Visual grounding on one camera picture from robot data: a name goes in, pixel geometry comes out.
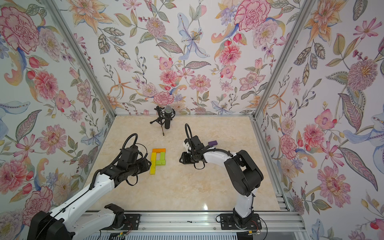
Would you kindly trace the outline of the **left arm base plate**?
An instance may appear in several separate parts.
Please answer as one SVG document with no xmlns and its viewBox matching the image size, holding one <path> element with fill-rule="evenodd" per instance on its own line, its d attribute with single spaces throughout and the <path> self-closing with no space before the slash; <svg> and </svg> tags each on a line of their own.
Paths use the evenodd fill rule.
<svg viewBox="0 0 384 240">
<path fill-rule="evenodd" d="M 118 217 L 117 221 L 109 227 L 103 228 L 104 231 L 136 231 L 139 228 L 141 215 L 140 214 L 124 214 L 124 217 Z"/>
</svg>

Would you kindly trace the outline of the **aluminium front rail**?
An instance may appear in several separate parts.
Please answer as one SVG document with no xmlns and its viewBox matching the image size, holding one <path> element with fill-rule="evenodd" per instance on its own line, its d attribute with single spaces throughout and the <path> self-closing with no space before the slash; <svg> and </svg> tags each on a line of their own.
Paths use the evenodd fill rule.
<svg viewBox="0 0 384 240">
<path fill-rule="evenodd" d="M 165 233 L 165 232 L 220 232 L 225 222 L 220 215 L 227 212 L 160 212 L 126 211 L 127 219 L 134 219 L 134 233 Z M 305 232 L 305 224 L 301 216 L 295 212 L 256 212 L 254 222 L 261 224 L 258 228 L 262 233 Z"/>
</svg>

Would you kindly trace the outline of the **black microphone tripod stand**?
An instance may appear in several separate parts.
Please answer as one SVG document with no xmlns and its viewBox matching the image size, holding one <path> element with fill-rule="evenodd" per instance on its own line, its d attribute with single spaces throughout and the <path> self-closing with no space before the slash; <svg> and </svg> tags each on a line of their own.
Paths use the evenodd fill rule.
<svg viewBox="0 0 384 240">
<path fill-rule="evenodd" d="M 155 120 L 151 121 L 150 124 L 158 123 L 162 128 L 163 135 L 165 135 L 165 133 L 164 133 L 164 129 L 165 129 L 164 108 L 157 106 L 155 108 L 155 111 L 157 112 L 158 117 Z"/>
</svg>

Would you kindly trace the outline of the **black mesh microphone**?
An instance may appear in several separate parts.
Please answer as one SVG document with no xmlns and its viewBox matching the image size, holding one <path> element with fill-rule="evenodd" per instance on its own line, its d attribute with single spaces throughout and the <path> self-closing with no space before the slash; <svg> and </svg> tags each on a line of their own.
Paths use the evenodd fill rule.
<svg viewBox="0 0 384 240">
<path fill-rule="evenodd" d="M 171 120 L 174 118 L 176 112 L 171 106 L 164 108 L 165 129 L 169 129 L 171 126 Z"/>
</svg>

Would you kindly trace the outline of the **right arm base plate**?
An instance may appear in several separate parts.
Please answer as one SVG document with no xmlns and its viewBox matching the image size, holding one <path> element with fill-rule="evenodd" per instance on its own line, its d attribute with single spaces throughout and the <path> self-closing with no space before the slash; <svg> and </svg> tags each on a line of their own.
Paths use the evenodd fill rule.
<svg viewBox="0 0 384 240">
<path fill-rule="evenodd" d="M 220 214 L 216 217 L 216 221 L 220 223 L 221 230 L 258 231 L 263 229 L 260 217 L 255 213 L 245 218 L 234 213 Z"/>
</svg>

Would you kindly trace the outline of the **purple block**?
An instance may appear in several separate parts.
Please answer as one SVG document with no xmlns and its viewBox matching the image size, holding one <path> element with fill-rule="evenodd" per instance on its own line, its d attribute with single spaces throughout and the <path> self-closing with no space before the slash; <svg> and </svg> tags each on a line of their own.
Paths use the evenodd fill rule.
<svg viewBox="0 0 384 240">
<path fill-rule="evenodd" d="M 211 142 L 208 142 L 208 145 L 209 146 L 217 146 L 218 142 L 217 141 L 211 141 Z"/>
</svg>

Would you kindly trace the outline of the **orange long block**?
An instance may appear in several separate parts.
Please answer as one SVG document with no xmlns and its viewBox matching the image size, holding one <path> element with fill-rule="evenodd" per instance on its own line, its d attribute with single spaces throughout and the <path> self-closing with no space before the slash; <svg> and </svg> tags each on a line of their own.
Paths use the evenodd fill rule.
<svg viewBox="0 0 384 240">
<path fill-rule="evenodd" d="M 153 149 L 152 152 L 153 153 L 165 153 L 166 149 Z"/>
</svg>

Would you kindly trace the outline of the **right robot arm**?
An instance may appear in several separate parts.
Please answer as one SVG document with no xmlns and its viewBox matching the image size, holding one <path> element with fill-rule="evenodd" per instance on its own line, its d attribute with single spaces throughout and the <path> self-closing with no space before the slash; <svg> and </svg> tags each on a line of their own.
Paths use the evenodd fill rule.
<svg viewBox="0 0 384 240">
<path fill-rule="evenodd" d="M 238 193 L 237 202 L 231 214 L 220 214 L 217 222 L 222 230 L 242 230 L 249 234 L 262 230 L 261 220 L 254 212 L 254 197 L 264 180 L 264 175 L 248 152 L 231 153 L 213 146 L 204 146 L 197 136 L 186 138 L 186 151 L 179 160 L 184 165 L 197 163 L 215 164 L 224 167 L 232 186 Z"/>
</svg>

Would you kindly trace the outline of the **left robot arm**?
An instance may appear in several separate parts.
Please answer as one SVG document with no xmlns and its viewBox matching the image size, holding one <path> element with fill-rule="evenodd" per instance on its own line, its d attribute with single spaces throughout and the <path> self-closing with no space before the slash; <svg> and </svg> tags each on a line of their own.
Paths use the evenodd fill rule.
<svg viewBox="0 0 384 240">
<path fill-rule="evenodd" d="M 82 240 L 105 228 L 120 230 L 126 225 L 123 208 L 108 204 L 88 217 L 83 214 L 101 197 L 127 182 L 129 177 L 150 170 L 148 153 L 136 145 L 121 149 L 111 164 L 94 173 L 91 183 L 57 208 L 33 216 L 28 232 L 29 240 Z"/>
</svg>

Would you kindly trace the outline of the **yellow short block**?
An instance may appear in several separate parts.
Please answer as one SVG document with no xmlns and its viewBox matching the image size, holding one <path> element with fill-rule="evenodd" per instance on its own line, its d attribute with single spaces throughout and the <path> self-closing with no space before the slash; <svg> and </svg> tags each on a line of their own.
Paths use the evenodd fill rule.
<svg viewBox="0 0 384 240">
<path fill-rule="evenodd" d="M 157 160 L 157 153 L 152 152 L 151 154 L 151 162 L 156 162 Z"/>
</svg>

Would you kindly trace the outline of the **yellow long block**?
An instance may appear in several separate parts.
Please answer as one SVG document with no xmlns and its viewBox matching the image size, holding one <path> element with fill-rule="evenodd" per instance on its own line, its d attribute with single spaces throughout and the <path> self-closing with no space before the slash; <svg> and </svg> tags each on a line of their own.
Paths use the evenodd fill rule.
<svg viewBox="0 0 384 240">
<path fill-rule="evenodd" d="M 151 162 L 150 175 L 156 174 L 156 162 Z"/>
</svg>

